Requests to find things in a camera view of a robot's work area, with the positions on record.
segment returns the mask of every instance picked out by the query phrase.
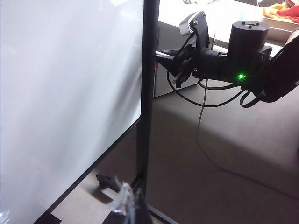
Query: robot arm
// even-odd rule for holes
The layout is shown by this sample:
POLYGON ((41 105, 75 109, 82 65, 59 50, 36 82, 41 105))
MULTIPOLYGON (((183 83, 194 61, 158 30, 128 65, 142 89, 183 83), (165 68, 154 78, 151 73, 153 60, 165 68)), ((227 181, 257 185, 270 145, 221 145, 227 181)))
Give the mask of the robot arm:
POLYGON ((240 86, 243 92, 247 91, 240 100, 243 107, 253 106, 258 101, 274 102, 299 85, 299 69, 296 69, 295 61, 299 55, 299 36, 270 60, 272 47, 264 45, 268 30, 269 26, 261 22, 235 22, 228 52, 212 51, 209 49, 205 13, 197 12, 180 24, 181 35, 189 35, 183 47, 157 53, 157 61, 174 76, 177 88, 181 88, 181 84, 193 75, 199 79, 199 85, 206 89, 222 90, 240 86), (193 36, 196 36, 196 45, 186 45, 193 36), (201 83, 203 79, 225 81, 231 85, 207 87, 201 83), (256 98, 244 105, 245 98, 251 92, 256 98))

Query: black cable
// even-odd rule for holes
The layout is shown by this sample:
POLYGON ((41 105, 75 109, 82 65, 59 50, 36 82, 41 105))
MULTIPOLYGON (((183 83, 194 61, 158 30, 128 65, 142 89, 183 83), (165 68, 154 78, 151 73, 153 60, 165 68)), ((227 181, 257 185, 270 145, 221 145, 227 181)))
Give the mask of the black cable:
POLYGON ((194 105, 197 105, 197 106, 202 106, 202 107, 218 107, 218 106, 223 106, 223 105, 225 105, 225 104, 230 103, 230 102, 233 101, 234 99, 236 99, 238 96, 240 96, 240 95, 245 91, 245 90, 241 90, 241 91, 238 92, 236 95, 234 95, 231 99, 229 99, 229 100, 227 100, 227 101, 225 101, 225 102, 223 102, 223 103, 221 103, 221 104, 216 104, 216 105, 203 105, 203 104, 199 104, 199 103, 197 103, 197 102, 194 102, 194 101, 188 99, 187 97, 185 97, 184 95, 182 95, 179 91, 177 91, 177 90, 173 87, 173 85, 171 84, 171 81, 170 81, 170 79, 169 79, 169 71, 167 71, 167 75, 166 75, 166 77, 167 77, 168 84, 170 85, 170 87, 172 88, 172 90, 173 90, 176 94, 178 94, 181 98, 187 100, 188 102, 190 102, 190 103, 192 103, 192 104, 194 104, 194 105))
POLYGON ((211 87, 211 86, 203 85, 201 83, 202 80, 204 80, 204 78, 202 78, 198 81, 198 85, 200 85, 200 87, 202 87, 206 90, 228 90, 228 89, 231 89, 231 88, 234 88, 234 87, 238 86, 236 84, 230 84, 230 85, 226 85, 226 86, 211 87))
POLYGON ((264 96, 265 96, 265 91, 263 90, 256 98, 254 98, 253 100, 251 100, 249 103, 243 104, 244 100, 246 99, 246 97, 250 94, 251 92, 248 91, 246 92, 240 99, 240 105, 244 108, 249 108, 253 105, 255 105, 256 103, 258 103, 264 96))
POLYGON ((277 57, 280 56, 280 55, 283 53, 284 50, 285 50, 284 47, 283 47, 282 49, 280 49, 279 52, 278 52, 278 53, 277 53, 271 60, 269 60, 269 61, 266 63, 264 70, 266 70, 266 69, 268 68, 268 66, 269 66, 270 64, 272 64, 272 63, 277 59, 277 57))
POLYGON ((194 36, 194 34, 190 34, 189 37, 187 38, 187 40, 184 42, 184 44, 182 45, 182 47, 180 48, 180 50, 178 50, 177 54, 174 56, 173 60, 175 60, 175 58, 179 55, 179 53, 182 52, 182 50, 184 49, 184 47, 186 46, 186 44, 189 42, 189 40, 194 36))

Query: black metal frame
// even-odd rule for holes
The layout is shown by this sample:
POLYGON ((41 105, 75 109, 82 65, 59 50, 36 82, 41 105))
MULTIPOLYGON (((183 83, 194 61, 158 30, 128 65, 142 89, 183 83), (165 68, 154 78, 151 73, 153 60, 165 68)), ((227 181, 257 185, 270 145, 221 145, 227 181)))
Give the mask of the black metal frame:
POLYGON ((76 186, 110 153, 110 151, 137 126, 137 177, 131 186, 146 191, 148 169, 151 108, 154 89, 155 56, 157 48, 159 0, 144 0, 143 5, 143 47, 142 47, 142 89, 141 115, 35 222, 44 224, 51 220, 51 212, 72 192, 76 186))
POLYGON ((155 209, 154 207, 151 207, 150 205, 148 205, 148 210, 149 210, 149 213, 153 217, 155 217, 159 221, 163 222, 164 224, 178 224, 176 221, 169 218, 164 213, 160 212, 159 210, 155 209))

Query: orange cloth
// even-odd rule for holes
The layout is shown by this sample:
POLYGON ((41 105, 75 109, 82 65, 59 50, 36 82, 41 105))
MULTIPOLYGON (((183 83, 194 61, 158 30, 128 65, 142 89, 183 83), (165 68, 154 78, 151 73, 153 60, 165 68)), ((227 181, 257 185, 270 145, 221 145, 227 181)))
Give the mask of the orange cloth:
POLYGON ((284 22, 292 22, 292 19, 288 16, 281 16, 277 14, 277 11, 285 11, 288 10, 288 6, 286 5, 282 5, 282 4, 274 4, 271 5, 269 7, 264 7, 263 8, 263 15, 271 18, 271 19, 275 19, 275 20, 279 20, 279 21, 284 21, 284 22))

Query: white board surface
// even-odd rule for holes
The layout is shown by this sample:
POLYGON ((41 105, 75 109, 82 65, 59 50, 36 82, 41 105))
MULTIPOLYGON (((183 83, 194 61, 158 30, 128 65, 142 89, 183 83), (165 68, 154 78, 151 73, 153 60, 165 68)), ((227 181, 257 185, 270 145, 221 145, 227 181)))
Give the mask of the white board surface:
POLYGON ((141 0, 1 1, 9 224, 35 222, 139 118, 142 25, 141 0))

